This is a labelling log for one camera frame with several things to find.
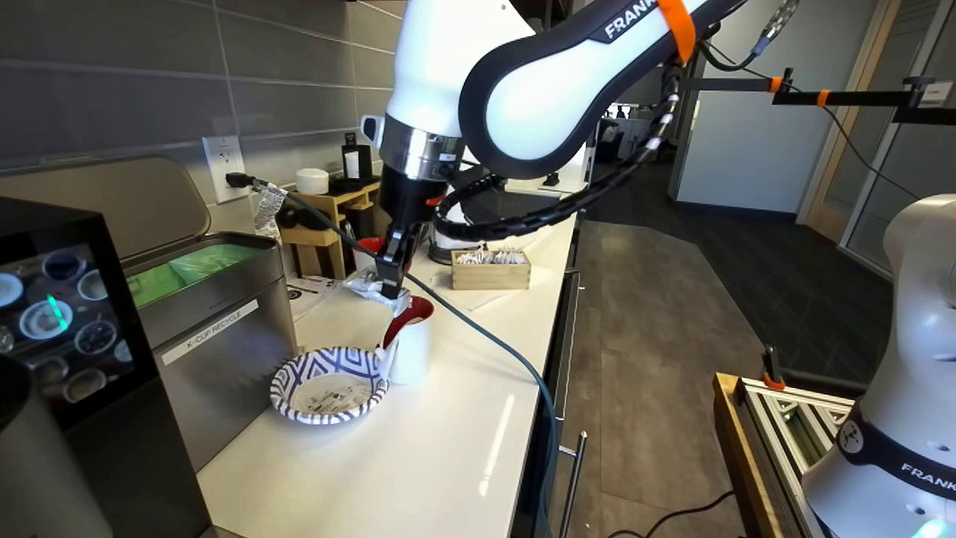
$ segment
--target gray floor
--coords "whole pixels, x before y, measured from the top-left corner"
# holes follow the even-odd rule
[[[763,340],[703,250],[677,237],[584,221],[587,294],[568,436],[591,433],[575,538],[648,531],[730,490],[714,433],[718,370],[760,374]],[[657,538],[744,536],[735,498],[668,522]]]

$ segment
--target blue and white bowl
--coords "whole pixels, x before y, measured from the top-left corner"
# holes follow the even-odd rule
[[[303,425],[345,425],[387,397],[379,357],[360,348],[323,348],[276,370],[273,407]]]

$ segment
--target white counter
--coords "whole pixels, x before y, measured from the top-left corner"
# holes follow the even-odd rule
[[[414,274],[544,370],[572,234],[575,218],[505,243],[533,258],[533,291],[448,291],[448,270],[427,259]],[[293,310],[309,351],[375,348],[390,322],[382,304],[346,291],[297,300]],[[438,304],[426,383],[393,386],[372,415],[339,428],[269,409],[202,487],[216,525],[245,538],[505,538],[536,403],[533,376]]]

